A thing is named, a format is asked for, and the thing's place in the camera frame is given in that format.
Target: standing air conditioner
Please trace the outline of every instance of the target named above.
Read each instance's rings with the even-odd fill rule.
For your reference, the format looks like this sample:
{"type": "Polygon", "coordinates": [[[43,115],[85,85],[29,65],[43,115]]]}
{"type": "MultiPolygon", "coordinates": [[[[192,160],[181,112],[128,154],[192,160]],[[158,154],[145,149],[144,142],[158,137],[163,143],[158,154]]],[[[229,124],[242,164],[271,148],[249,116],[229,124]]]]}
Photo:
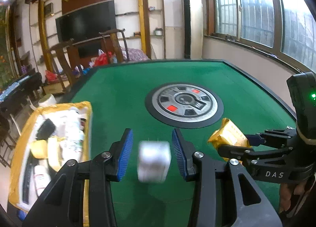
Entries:
{"type": "Polygon", "coordinates": [[[201,59],[203,47],[202,0],[182,0],[184,58],[201,59]]]}

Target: black ring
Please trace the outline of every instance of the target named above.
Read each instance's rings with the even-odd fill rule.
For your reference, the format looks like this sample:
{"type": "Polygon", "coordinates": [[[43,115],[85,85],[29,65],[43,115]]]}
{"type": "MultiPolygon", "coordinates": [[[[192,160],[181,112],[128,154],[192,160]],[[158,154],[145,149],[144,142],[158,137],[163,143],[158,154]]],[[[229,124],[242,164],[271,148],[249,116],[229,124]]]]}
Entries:
{"type": "Polygon", "coordinates": [[[165,83],[161,86],[158,86],[156,88],[154,88],[153,90],[151,90],[146,98],[145,98],[145,107],[148,110],[148,112],[157,120],[159,120],[160,122],[170,125],[170,126],[174,126],[174,127],[178,127],[178,128],[187,128],[187,129],[194,129],[194,128],[202,128],[202,127],[206,127],[209,125],[214,124],[215,122],[217,122],[218,120],[221,119],[223,113],[224,113],[224,104],[221,100],[221,98],[214,93],[212,90],[210,90],[207,87],[204,86],[200,86],[197,84],[192,84],[192,83],[187,83],[187,82],[176,82],[176,83],[165,83]],[[159,90],[162,87],[168,86],[168,85],[176,85],[176,84],[185,84],[185,85],[193,85],[193,86],[197,86],[197,87],[201,87],[204,90],[208,91],[209,93],[211,93],[216,101],[217,101],[217,111],[216,113],[210,117],[209,119],[206,119],[204,121],[200,121],[200,122],[181,122],[181,121],[177,121],[177,120],[173,120],[170,119],[168,117],[165,117],[164,115],[160,114],[153,106],[152,104],[152,97],[154,95],[154,93],[159,90]]]}

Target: window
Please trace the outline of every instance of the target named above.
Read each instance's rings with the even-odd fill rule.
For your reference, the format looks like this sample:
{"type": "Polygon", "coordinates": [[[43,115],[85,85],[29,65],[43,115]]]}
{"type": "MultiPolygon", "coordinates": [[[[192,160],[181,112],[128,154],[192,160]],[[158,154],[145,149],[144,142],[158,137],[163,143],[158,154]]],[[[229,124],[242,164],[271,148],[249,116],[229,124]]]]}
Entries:
{"type": "Polygon", "coordinates": [[[269,52],[316,72],[316,21],[304,0],[207,0],[208,34],[269,52]]]}
{"type": "Polygon", "coordinates": [[[216,32],[237,36],[236,0],[216,0],[216,32]]]}
{"type": "Polygon", "coordinates": [[[273,47],[273,0],[241,0],[241,37],[273,47]]]}
{"type": "Polygon", "coordinates": [[[316,71],[316,22],[304,0],[282,0],[284,40],[282,52],[316,71]]]}

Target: red button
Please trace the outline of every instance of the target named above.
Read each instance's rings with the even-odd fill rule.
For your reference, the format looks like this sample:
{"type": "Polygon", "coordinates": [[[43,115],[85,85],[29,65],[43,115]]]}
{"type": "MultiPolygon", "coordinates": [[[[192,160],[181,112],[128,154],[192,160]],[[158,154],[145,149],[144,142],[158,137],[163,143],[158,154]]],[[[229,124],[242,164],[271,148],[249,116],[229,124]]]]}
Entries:
{"type": "Polygon", "coordinates": [[[176,111],[178,108],[175,107],[175,106],[173,106],[173,105],[170,105],[170,106],[167,107],[167,109],[170,110],[170,111],[172,111],[172,112],[174,112],[174,111],[176,111]]]}

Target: gold wrapper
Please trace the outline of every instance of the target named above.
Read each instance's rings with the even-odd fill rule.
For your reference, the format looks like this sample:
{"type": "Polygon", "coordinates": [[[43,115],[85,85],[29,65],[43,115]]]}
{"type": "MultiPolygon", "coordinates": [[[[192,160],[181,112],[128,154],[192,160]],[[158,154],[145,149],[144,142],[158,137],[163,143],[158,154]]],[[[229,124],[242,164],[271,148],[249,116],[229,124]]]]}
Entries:
{"type": "Polygon", "coordinates": [[[211,135],[208,142],[211,142],[215,149],[218,149],[218,147],[222,144],[247,148],[251,147],[246,136],[229,118],[222,119],[221,128],[211,135]]]}
{"type": "MultiPolygon", "coordinates": [[[[26,147],[28,145],[28,140],[33,130],[33,126],[36,123],[37,117],[42,114],[48,114],[52,112],[57,112],[60,110],[67,110],[70,107],[76,107],[82,109],[87,107],[87,119],[85,124],[85,138],[83,141],[83,153],[82,153],[82,162],[90,160],[90,149],[89,149],[89,138],[91,136],[91,117],[92,117],[92,107],[89,101],[83,101],[78,103],[63,103],[48,106],[45,108],[38,107],[26,121],[21,136],[19,137],[18,142],[14,150],[14,154],[11,161],[11,174],[10,174],[10,187],[9,187],[9,202],[15,207],[25,211],[25,209],[18,206],[20,202],[19,196],[19,178],[20,172],[23,164],[23,158],[25,154],[26,147]]],[[[83,196],[83,225],[89,226],[89,214],[88,214],[88,180],[85,181],[84,186],[84,196],[83,196]]]]}

